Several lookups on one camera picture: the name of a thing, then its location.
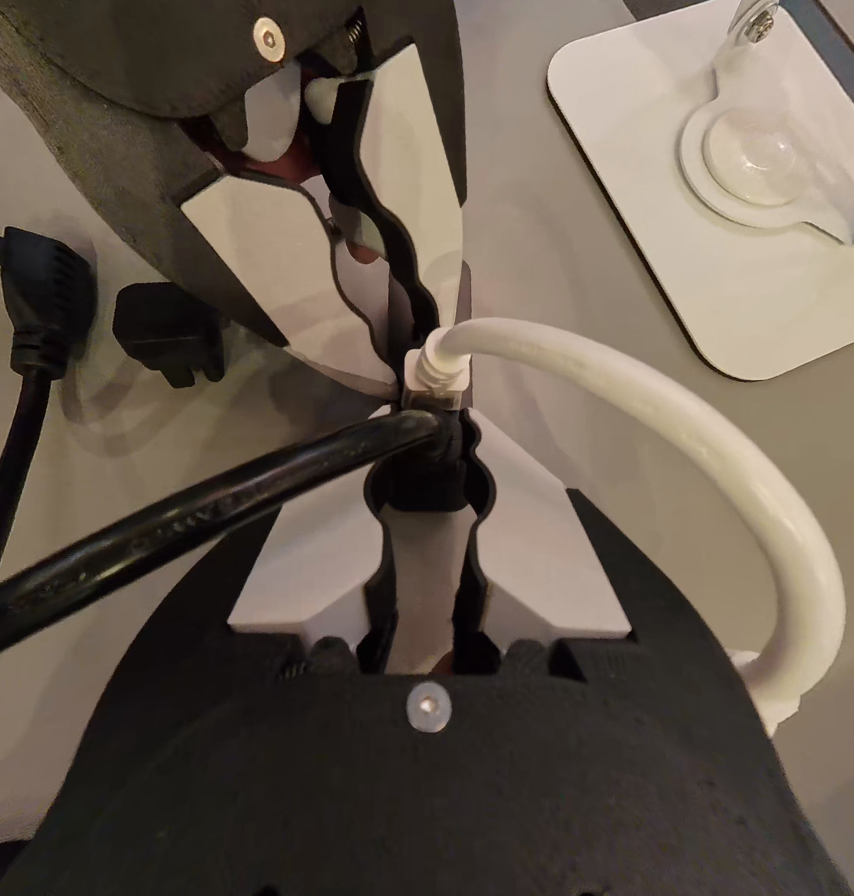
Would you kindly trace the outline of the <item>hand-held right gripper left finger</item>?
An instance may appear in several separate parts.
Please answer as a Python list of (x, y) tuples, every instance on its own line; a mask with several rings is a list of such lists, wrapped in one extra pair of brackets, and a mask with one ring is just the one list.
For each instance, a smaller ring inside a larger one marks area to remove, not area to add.
[(365, 673), (381, 673), (399, 621), (387, 524), (389, 459), (284, 504), (237, 599), (237, 633), (297, 636), (306, 650), (333, 637)]

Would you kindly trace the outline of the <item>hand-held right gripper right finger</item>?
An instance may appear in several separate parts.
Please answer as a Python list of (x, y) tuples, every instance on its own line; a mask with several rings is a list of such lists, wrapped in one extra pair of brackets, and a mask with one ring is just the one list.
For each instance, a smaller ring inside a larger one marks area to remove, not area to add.
[(620, 640), (630, 622), (567, 488), (483, 413), (459, 415), (476, 520), (454, 603), (454, 671), (494, 673), (511, 647)]

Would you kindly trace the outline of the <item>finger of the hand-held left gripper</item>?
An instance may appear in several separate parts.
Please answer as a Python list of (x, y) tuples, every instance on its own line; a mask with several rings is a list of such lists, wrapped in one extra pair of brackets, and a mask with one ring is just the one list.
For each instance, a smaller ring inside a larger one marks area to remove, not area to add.
[(319, 166), (332, 196), (377, 230), (414, 332), (450, 327), (463, 213), (416, 45), (369, 73), (319, 79)]
[(222, 175), (182, 213), (287, 340), (322, 375), (370, 396), (396, 396), (397, 376), (370, 321), (348, 300), (320, 207), (302, 187)]

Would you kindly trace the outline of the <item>black power strip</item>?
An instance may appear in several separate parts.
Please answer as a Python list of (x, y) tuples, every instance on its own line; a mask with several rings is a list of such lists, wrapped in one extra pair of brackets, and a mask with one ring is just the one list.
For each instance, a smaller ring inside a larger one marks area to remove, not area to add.
[[(415, 347), (413, 311), (406, 292), (388, 276), (387, 351), (401, 375), (405, 353)], [(450, 437), (444, 451), (419, 445), (391, 456), (381, 467), (388, 503), (398, 511), (454, 512), (467, 506), (464, 409), (445, 412)]]

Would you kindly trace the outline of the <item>black power plug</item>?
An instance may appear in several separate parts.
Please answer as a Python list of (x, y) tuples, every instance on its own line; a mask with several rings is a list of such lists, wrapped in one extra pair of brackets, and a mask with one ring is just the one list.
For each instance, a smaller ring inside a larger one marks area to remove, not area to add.
[(455, 512), (466, 501), (463, 427), (457, 412), (435, 415), (440, 431), (393, 454), (388, 465), (388, 503), (397, 511)]

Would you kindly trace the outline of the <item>white power plug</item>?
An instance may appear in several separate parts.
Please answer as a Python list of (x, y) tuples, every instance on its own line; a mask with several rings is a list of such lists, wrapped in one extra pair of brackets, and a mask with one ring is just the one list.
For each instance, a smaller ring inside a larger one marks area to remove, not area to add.
[(446, 353), (442, 348), (452, 328), (438, 328), (418, 350), (406, 353), (401, 409), (458, 412), (471, 386), (472, 356)]

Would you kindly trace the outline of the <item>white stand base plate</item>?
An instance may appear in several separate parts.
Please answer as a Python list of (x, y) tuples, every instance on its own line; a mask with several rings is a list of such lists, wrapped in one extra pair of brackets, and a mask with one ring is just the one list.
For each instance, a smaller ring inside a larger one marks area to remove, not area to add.
[(708, 366), (761, 382), (854, 344), (854, 43), (822, 3), (672, 3), (547, 85)]

